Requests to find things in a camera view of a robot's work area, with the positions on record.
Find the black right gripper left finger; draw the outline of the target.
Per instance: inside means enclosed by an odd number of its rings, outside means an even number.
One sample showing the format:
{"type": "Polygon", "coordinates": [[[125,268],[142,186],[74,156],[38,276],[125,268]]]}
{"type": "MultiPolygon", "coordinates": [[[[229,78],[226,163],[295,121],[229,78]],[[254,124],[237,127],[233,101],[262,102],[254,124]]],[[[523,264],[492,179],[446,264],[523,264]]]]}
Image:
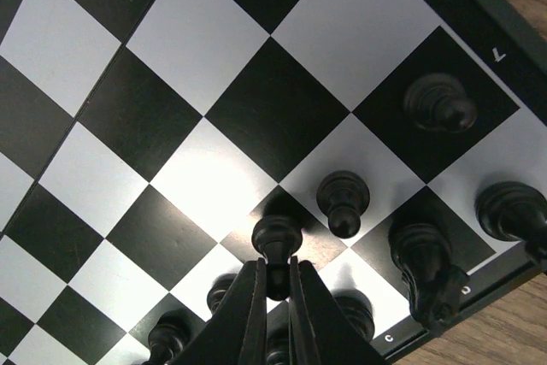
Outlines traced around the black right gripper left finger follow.
{"type": "Polygon", "coordinates": [[[267,338],[267,265],[246,262],[204,329],[174,364],[264,364],[267,338]]]}

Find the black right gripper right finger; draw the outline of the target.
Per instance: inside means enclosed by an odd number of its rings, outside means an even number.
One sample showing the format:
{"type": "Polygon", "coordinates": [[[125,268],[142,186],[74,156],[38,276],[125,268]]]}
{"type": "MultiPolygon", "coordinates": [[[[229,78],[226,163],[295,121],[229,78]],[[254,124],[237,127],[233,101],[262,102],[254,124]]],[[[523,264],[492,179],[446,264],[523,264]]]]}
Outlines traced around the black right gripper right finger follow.
{"type": "Polygon", "coordinates": [[[386,364],[346,319],[309,261],[290,260],[292,364],[386,364]]]}

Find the black pawn being placed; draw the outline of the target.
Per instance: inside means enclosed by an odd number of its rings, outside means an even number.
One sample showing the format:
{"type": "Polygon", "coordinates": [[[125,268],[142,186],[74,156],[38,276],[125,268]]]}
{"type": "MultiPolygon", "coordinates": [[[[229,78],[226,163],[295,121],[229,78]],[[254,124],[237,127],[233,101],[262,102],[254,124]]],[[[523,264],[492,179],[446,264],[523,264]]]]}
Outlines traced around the black pawn being placed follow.
{"type": "Polygon", "coordinates": [[[267,262],[267,297],[274,301],[287,299],[289,260],[302,246],[302,226],[288,215],[267,215],[255,224],[251,243],[267,262]]]}

